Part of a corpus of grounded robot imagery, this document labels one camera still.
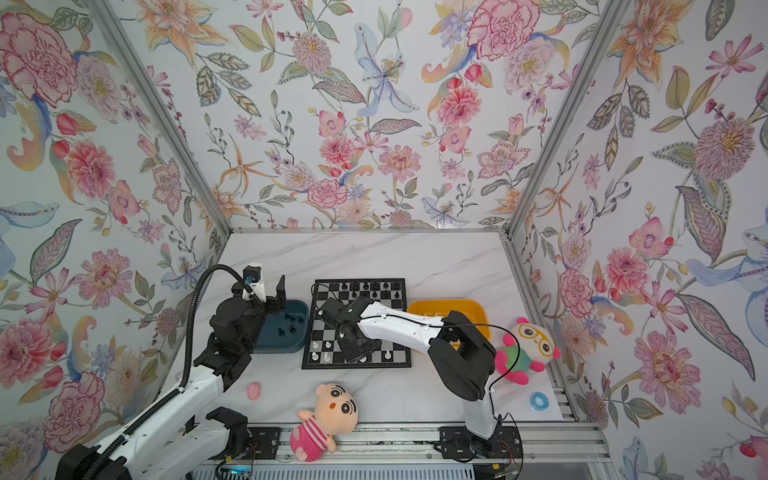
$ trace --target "stuffed doll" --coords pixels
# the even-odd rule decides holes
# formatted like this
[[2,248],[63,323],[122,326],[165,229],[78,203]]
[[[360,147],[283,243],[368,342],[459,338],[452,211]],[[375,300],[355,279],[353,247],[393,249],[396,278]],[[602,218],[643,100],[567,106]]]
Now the stuffed doll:
[[560,358],[560,349],[552,345],[547,329],[531,325],[528,319],[518,319],[510,330],[518,337],[520,345],[517,345],[512,335],[504,335],[505,346],[498,348],[496,353],[496,371],[503,375],[509,370],[519,351],[520,358],[506,378],[519,385],[527,385],[528,370],[543,372],[550,360]]
[[341,385],[321,385],[315,393],[315,411],[299,412],[303,423],[290,436],[290,448],[301,462],[314,462],[326,450],[334,453],[332,435],[352,433],[359,418],[355,399]]

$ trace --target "blue ring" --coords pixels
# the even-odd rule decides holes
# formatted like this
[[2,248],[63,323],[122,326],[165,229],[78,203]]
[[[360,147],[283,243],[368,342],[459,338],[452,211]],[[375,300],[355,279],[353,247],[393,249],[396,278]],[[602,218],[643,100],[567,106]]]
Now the blue ring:
[[539,411],[549,408],[549,399],[541,392],[534,392],[531,395],[531,406]]

